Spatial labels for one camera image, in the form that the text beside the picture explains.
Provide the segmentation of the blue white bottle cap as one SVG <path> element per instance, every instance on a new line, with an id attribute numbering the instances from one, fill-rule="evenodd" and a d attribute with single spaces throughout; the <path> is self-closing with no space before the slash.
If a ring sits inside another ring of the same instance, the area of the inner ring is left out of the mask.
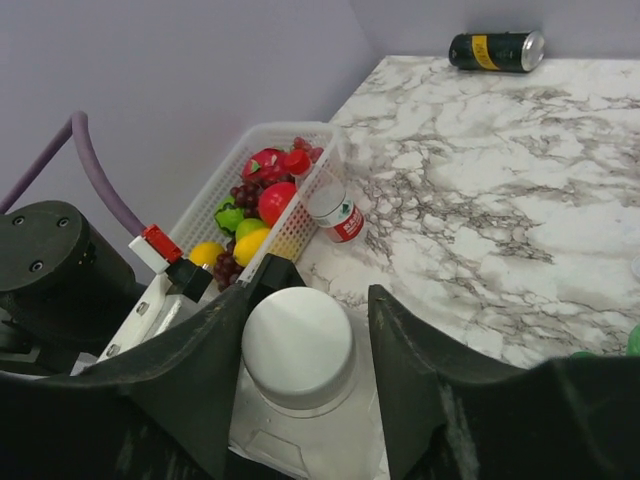
<path id="1" fill-rule="evenodd" d="M 636 280 L 640 280 L 640 256 L 636 256 L 632 260 L 631 272 Z"/>

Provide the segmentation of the small green bottle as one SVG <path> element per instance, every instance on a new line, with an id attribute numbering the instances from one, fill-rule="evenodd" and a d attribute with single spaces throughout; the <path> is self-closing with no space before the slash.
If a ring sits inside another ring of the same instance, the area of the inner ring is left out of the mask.
<path id="1" fill-rule="evenodd" d="M 636 325 L 629 334 L 626 356 L 640 356 L 640 325 Z M 571 358 L 593 358 L 597 357 L 597 354 L 589 351 L 578 351 L 570 355 Z"/>

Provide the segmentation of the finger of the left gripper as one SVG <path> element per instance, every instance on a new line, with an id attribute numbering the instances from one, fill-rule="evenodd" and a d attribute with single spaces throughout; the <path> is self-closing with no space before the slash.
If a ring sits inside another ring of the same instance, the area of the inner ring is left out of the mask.
<path id="1" fill-rule="evenodd" d="M 306 283 L 291 260 L 268 253 L 246 286 L 246 294 L 248 300 L 263 300 L 277 291 L 305 286 Z"/>

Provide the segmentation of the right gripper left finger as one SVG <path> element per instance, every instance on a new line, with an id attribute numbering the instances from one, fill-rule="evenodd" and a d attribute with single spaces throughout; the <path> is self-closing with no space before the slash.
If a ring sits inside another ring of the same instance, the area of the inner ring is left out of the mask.
<path id="1" fill-rule="evenodd" d="M 75 376 L 1 378 L 5 479 L 220 479 L 247 318 L 233 286 Z"/>

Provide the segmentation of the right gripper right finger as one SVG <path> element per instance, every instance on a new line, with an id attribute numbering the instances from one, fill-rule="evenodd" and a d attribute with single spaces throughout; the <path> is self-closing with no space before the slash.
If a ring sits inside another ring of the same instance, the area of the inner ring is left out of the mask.
<path id="1" fill-rule="evenodd" d="M 394 479 L 635 479 L 639 361 L 483 355 L 384 287 L 368 292 L 374 371 Z"/>

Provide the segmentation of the large clear bottle white cap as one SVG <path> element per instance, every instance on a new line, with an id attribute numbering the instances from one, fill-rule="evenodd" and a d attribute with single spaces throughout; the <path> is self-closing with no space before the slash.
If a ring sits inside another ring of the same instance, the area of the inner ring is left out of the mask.
<path id="1" fill-rule="evenodd" d="M 357 354 L 347 388 L 315 410 L 285 409 L 267 400 L 242 367 L 229 447 L 295 479 L 387 479 L 370 353 Z"/>

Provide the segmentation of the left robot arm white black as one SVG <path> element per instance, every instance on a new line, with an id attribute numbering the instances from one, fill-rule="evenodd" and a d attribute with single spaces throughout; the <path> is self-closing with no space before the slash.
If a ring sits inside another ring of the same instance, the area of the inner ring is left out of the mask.
<path id="1" fill-rule="evenodd" d="M 68 373 L 99 356 L 145 292 L 129 263 L 73 205 L 1 216 L 1 369 Z"/>

